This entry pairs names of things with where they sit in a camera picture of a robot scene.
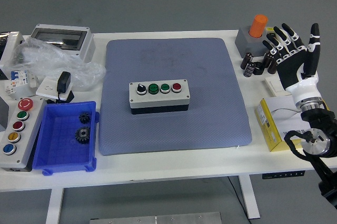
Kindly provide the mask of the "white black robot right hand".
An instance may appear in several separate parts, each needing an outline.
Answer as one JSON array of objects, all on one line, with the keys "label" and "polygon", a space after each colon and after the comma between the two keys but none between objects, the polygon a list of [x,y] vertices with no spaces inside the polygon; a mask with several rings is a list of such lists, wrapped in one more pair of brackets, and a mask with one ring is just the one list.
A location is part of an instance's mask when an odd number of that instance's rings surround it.
[{"label": "white black robot right hand", "polygon": [[287,24],[274,27],[280,40],[267,34],[263,45],[276,60],[276,69],[283,89],[292,95],[298,109],[320,107],[323,100],[317,88],[317,67],[320,59],[321,41],[319,25],[311,26],[308,45]]}]

